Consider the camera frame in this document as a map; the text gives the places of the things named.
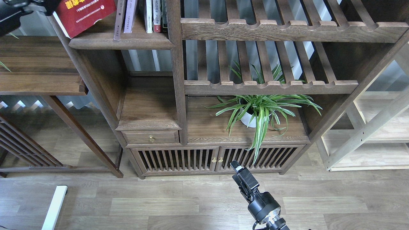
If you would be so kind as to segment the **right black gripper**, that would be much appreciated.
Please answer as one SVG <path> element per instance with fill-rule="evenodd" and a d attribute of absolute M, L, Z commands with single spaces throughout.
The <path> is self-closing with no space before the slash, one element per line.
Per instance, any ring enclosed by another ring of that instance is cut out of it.
<path fill-rule="evenodd" d="M 280 205 L 269 192 L 257 192 L 259 183 L 251 172 L 247 168 L 242 167 L 236 160 L 232 161 L 230 166 L 236 172 L 232 178 L 237 183 L 243 197 L 249 203 L 247 208 L 256 220 L 256 223 L 264 224 L 264 219 L 268 215 L 276 220 L 280 219 Z"/>

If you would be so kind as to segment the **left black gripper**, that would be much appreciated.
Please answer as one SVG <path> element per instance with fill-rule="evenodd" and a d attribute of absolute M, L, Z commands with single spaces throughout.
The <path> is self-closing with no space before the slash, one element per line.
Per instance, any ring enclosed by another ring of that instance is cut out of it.
<path fill-rule="evenodd" d="M 24 12 L 38 11 L 51 16 L 60 0 L 4 0 L 0 3 L 0 36 L 7 35 L 21 26 L 20 17 Z"/>

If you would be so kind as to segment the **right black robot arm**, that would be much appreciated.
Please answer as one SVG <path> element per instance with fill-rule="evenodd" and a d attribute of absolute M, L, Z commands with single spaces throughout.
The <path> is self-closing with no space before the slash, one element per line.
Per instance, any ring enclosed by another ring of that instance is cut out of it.
<path fill-rule="evenodd" d="M 259 183 L 251 172 L 242 167 L 236 160 L 230 165 L 236 174 L 232 178 L 237 183 L 241 194 L 249 203 L 248 210 L 255 219 L 253 229 L 257 224 L 266 224 L 265 230 L 288 230 L 284 218 L 280 217 L 281 207 L 269 192 L 261 193 Z"/>

